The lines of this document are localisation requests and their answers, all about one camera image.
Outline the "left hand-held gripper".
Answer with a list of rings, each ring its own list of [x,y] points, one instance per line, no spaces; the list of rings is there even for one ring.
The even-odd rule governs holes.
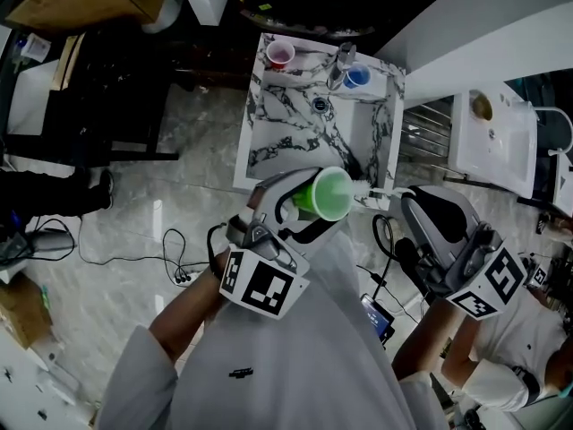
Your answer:
[[[218,274],[219,292],[230,302],[272,319],[281,319],[309,286],[307,260],[346,224],[322,218],[285,221],[280,207],[311,186],[321,168],[281,172],[252,191],[252,219],[227,223],[230,252]]]

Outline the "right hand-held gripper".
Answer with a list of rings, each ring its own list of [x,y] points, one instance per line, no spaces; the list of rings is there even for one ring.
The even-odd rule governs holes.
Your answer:
[[[450,302],[481,321],[503,313],[525,283],[526,270],[497,230],[480,223],[473,205],[460,192],[438,185],[410,186],[400,207],[414,242],[396,244],[402,271],[432,304]],[[432,240],[447,242],[432,250]]]

